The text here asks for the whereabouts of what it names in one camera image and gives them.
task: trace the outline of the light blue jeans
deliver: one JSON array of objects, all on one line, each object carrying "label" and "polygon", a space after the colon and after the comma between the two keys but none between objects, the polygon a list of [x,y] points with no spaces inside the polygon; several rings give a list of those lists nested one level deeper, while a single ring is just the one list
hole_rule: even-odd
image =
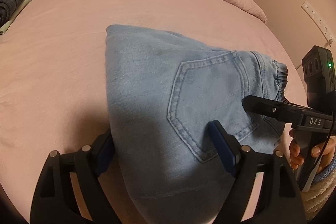
[{"label": "light blue jeans", "polygon": [[251,94],[284,101],[286,66],[167,31],[106,31],[110,125],[131,199],[149,224],[208,222],[234,179],[205,126],[219,120],[242,145],[273,153],[284,124],[247,114],[241,100]]}]

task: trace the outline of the finger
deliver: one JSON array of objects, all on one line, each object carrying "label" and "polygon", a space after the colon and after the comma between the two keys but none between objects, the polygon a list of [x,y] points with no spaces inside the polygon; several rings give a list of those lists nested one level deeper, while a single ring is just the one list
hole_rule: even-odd
[{"label": "finger", "polygon": [[294,129],[291,129],[291,130],[289,131],[289,136],[291,136],[292,138],[294,138],[294,132],[295,132],[295,130],[294,130]]},{"label": "finger", "polygon": [[291,167],[293,168],[293,170],[296,170],[299,166],[291,161]]},{"label": "finger", "polygon": [[305,162],[305,159],[301,155],[294,157],[294,155],[291,154],[290,157],[291,157],[291,161],[295,163],[296,165],[303,165],[303,163]]},{"label": "finger", "polygon": [[290,145],[289,145],[289,151],[291,154],[294,155],[294,157],[297,157],[300,154],[300,147],[299,145],[295,142],[295,140],[292,140]]},{"label": "finger", "polygon": [[319,168],[317,168],[316,173],[319,174],[319,173],[321,173],[322,171],[323,171],[323,167],[319,166]]},{"label": "finger", "polygon": [[[320,152],[323,149],[324,143],[320,143],[316,146],[314,146],[311,150],[311,156],[314,158],[317,158],[320,155]],[[327,155],[329,153],[331,153],[332,151],[335,151],[335,140],[334,139],[330,139],[327,146],[325,147],[325,150],[323,151],[323,155]]]},{"label": "finger", "polygon": [[335,147],[330,153],[322,156],[320,166],[319,166],[321,170],[324,170],[332,162],[334,155],[335,155]]}]

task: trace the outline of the knit sleeve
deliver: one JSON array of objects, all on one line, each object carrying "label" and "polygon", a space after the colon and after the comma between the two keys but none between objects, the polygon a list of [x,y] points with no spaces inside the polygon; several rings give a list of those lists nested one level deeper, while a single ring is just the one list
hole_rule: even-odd
[{"label": "knit sleeve", "polygon": [[320,174],[316,175],[308,192],[302,192],[303,205],[307,220],[321,210],[336,185],[336,154],[333,161]]}]

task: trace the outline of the power strip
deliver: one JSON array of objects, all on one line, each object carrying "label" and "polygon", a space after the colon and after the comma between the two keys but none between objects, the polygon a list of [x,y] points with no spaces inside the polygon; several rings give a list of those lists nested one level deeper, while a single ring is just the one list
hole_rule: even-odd
[{"label": "power strip", "polygon": [[315,22],[317,27],[321,30],[322,34],[326,38],[328,44],[331,44],[334,40],[334,35],[332,34],[329,27],[326,25],[323,18],[318,14],[316,9],[306,0],[304,4],[302,4],[302,9],[306,11],[306,13],[310,16],[310,18]]}]

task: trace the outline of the bed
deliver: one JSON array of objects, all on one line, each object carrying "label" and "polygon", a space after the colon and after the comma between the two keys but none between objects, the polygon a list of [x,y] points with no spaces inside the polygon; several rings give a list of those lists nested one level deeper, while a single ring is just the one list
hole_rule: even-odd
[{"label": "bed", "polygon": [[[169,30],[214,47],[267,54],[288,67],[287,99],[306,105],[300,77],[265,22],[253,0],[32,0],[0,36],[0,182],[18,211],[29,219],[50,151],[76,151],[109,127],[109,25]],[[117,159],[100,182],[124,224],[146,223],[127,195]],[[73,183],[78,194],[75,176]],[[257,197],[256,191],[251,210]],[[89,218],[79,194],[77,202]]]}]

